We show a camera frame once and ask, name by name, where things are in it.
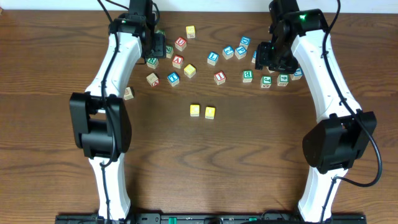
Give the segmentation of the yellow C block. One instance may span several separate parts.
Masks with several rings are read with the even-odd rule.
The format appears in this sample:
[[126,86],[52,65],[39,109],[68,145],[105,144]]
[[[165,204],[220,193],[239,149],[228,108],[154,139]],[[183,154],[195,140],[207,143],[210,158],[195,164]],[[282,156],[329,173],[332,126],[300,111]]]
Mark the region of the yellow C block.
[[200,115],[200,105],[190,105],[190,116],[196,117]]

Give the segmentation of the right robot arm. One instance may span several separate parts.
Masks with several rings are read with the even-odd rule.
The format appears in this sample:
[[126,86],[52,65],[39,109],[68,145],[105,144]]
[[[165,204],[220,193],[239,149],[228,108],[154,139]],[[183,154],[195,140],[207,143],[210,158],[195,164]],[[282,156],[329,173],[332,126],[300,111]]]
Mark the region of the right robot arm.
[[316,126],[303,138],[309,166],[307,182],[293,214],[274,213],[263,223],[364,223],[364,215],[331,212],[340,183],[368,145],[375,145],[377,125],[351,94],[331,45],[333,24],[319,9],[302,11],[296,1],[269,4],[272,36],[257,47],[255,68],[267,67],[281,75],[303,71],[310,89]]

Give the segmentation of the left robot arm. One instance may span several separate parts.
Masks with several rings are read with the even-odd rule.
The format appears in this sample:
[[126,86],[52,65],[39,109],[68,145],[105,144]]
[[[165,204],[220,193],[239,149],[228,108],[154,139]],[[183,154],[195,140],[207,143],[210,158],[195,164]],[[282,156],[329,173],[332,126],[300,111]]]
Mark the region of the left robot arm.
[[109,18],[108,49],[97,75],[84,93],[72,93],[70,114],[77,147],[93,168],[99,194],[96,218],[75,223],[130,223],[124,157],[131,143],[131,123],[124,94],[140,59],[164,58],[165,36],[155,32],[160,12],[151,0],[130,1],[127,12]]

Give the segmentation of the yellow O block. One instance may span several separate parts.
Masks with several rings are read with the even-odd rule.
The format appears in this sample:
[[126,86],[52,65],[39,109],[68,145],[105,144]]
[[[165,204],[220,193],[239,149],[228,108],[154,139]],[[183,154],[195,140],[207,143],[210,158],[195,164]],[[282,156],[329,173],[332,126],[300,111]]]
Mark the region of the yellow O block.
[[216,108],[207,106],[205,109],[205,118],[206,119],[214,119],[215,118],[215,110],[216,110]]

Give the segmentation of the green R block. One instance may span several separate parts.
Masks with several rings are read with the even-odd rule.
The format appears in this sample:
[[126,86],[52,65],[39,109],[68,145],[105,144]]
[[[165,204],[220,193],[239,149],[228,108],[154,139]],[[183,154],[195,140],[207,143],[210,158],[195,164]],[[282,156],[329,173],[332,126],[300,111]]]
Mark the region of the green R block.
[[149,68],[156,69],[159,65],[159,59],[157,58],[148,58],[146,60],[146,64]]

